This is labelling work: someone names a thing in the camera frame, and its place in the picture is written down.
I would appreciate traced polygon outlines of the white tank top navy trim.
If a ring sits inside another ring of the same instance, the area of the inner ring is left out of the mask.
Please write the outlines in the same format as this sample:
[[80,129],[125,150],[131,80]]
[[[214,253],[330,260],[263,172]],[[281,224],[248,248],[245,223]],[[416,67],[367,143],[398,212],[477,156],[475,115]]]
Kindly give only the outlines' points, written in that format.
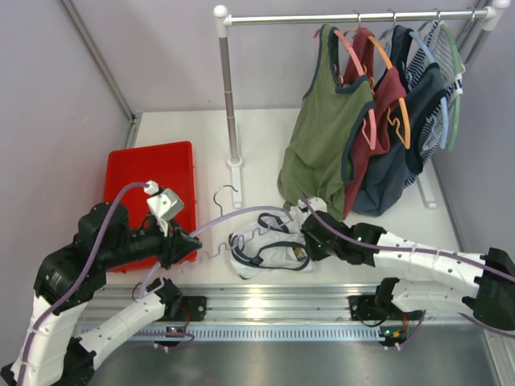
[[314,268],[301,227],[307,209],[294,206],[285,212],[261,212],[249,224],[228,237],[230,262],[244,279],[261,272],[306,273]]

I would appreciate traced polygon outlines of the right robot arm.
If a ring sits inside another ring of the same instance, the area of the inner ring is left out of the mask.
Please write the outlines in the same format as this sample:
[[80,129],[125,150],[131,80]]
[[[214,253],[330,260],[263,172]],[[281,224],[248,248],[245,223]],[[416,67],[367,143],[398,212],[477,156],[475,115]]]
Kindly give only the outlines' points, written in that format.
[[301,229],[312,260],[334,256],[386,273],[375,295],[376,310],[383,318],[445,310],[493,329],[514,329],[514,262],[502,249],[454,253],[373,224],[349,227],[321,211],[308,216]]

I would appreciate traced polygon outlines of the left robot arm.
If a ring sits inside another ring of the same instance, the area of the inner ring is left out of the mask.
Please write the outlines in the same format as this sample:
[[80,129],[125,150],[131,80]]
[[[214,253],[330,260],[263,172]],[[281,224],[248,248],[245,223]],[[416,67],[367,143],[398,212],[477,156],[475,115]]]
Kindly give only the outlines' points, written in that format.
[[70,244],[43,259],[36,275],[33,314],[19,357],[4,366],[9,385],[86,385],[96,370],[129,338],[182,309],[183,293],[170,279],[141,286],[144,298],[96,330],[73,334],[79,317],[106,284],[108,270],[157,257],[168,269],[199,250],[201,241],[176,221],[164,234],[155,220],[131,228],[122,204],[99,203],[81,217]]

